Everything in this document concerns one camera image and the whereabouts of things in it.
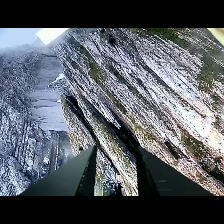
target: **bright light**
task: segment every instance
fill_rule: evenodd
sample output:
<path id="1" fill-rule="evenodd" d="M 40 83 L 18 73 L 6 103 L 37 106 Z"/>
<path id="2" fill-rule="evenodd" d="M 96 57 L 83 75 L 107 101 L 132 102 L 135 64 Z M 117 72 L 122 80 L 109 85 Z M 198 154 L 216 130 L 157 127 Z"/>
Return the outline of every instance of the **bright light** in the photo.
<path id="1" fill-rule="evenodd" d="M 47 45 L 69 28 L 43 28 L 36 33 L 41 41 Z"/>

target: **beige object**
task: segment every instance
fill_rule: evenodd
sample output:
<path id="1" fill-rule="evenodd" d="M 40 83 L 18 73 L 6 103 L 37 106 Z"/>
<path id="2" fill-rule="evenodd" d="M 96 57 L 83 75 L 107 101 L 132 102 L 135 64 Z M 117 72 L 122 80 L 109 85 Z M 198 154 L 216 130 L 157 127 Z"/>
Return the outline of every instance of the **beige object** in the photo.
<path id="1" fill-rule="evenodd" d="M 224 28 L 208 28 L 208 30 L 224 46 Z"/>

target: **sky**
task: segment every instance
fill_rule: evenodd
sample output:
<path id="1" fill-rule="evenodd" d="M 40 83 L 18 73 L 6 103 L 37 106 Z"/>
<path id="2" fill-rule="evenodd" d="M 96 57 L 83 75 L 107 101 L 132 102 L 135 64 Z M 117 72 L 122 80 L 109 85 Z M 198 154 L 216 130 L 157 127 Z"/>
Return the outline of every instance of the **sky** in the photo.
<path id="1" fill-rule="evenodd" d="M 0 28 L 0 48 L 32 44 L 41 28 Z"/>

